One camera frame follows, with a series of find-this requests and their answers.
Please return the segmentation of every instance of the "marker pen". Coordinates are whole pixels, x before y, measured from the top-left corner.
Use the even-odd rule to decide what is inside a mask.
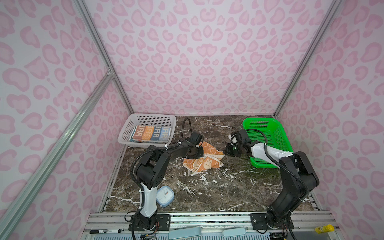
[[[90,234],[96,234],[96,233],[121,233],[123,229],[103,229],[103,230],[91,230]]]

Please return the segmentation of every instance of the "orange towel with bunny print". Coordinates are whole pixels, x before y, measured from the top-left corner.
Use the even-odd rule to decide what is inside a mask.
[[[192,172],[202,172],[212,167],[218,168],[224,166],[221,159],[225,156],[222,151],[207,142],[203,142],[204,156],[198,159],[184,158],[183,166]]]

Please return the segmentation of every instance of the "mounting plate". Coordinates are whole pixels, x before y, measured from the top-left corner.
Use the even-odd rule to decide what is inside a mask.
[[[159,222],[158,231],[169,231],[170,226],[170,215],[169,214],[157,214],[156,221]],[[129,231],[132,230],[132,222],[129,222]],[[146,231],[144,228],[137,226],[134,229],[135,231]]]
[[[265,213],[262,213],[262,214],[250,214],[249,216],[251,217],[251,224],[252,224],[253,230],[265,230],[265,229],[271,230],[271,228],[269,228],[266,225]],[[291,225],[291,229],[295,228],[293,226],[292,219],[290,219],[290,225]]]

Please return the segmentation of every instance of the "dark marble tabletop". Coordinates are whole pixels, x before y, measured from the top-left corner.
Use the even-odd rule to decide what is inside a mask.
[[[192,129],[204,135],[204,140],[222,151],[228,135],[242,128],[248,117],[265,116],[190,116]],[[184,116],[177,117],[175,139],[179,139]],[[184,136],[189,136],[188,124]],[[139,188],[129,176],[129,167],[144,148],[128,148],[121,164],[106,211],[136,210]],[[182,159],[169,163],[164,180],[159,185],[169,186],[175,193],[174,201],[160,212],[204,211],[264,211],[282,189],[280,171],[276,168],[255,168],[250,160],[225,156],[224,166],[194,174],[183,166]],[[313,210],[309,202],[296,210]]]

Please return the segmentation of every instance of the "aluminum frame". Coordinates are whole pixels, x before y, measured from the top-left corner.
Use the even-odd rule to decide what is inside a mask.
[[[98,31],[92,21],[92,17],[91,17],[91,14],[89,13],[87,5],[85,4],[84,0],[73,0],[73,1],[79,11],[79,14],[82,16],[85,26],[87,27],[93,41],[95,42],[97,49],[100,52],[100,56],[103,59],[105,66],[107,67],[108,71],[115,76],[113,81],[115,82],[115,85],[119,91],[121,98],[123,99],[125,106],[127,107],[129,113],[131,114],[135,113],[129,102],[128,96],[125,93],[124,88],[122,87],[121,82],[116,74],[115,68],[113,67],[113,64],[108,56],[107,50],[105,49],[105,46],[101,41]]]
[[[170,230],[185,227],[201,226],[202,232],[222,232],[226,228],[244,227],[247,232],[252,229],[251,213],[265,212],[163,212],[170,214]],[[84,228],[83,234],[89,234],[92,229],[128,229],[129,222],[124,220],[125,212],[91,214]],[[340,231],[331,211],[295,211],[291,215],[295,232],[313,231],[315,227],[332,224],[335,231]],[[281,232],[269,229],[268,232]]]
[[[340,6],[342,5],[343,2],[344,0],[332,1],[331,6],[329,7],[327,13],[325,14],[323,21],[321,22],[318,30],[316,31],[316,34],[314,35],[313,40],[310,43],[308,50],[303,57],[303,60],[300,62],[295,74],[292,77],[291,82],[289,83],[286,91],[284,92],[283,97],[281,98],[279,105],[276,108],[276,111],[274,113],[275,117],[279,116],[279,114],[281,113],[293,89],[295,88],[296,84],[299,82],[303,71],[305,70],[313,54],[315,53],[316,48],[319,46],[325,33],[327,32],[328,28],[331,26],[333,20],[335,19],[337,13],[341,9]]]
[[[28,180],[27,184],[24,186],[17,198],[9,206],[4,216],[1,218],[0,240],[7,240],[8,237],[12,234],[13,230],[16,228],[31,203],[34,201],[35,197],[43,187],[45,181],[55,169],[57,163],[68,149],[72,140],[75,138],[76,134],[88,118],[89,114],[94,109],[95,105],[113,78],[114,76],[109,73],[104,76],[96,89],[80,108],[74,119],[68,125],[62,136],[53,146],[52,150],[44,158],[39,168]]]

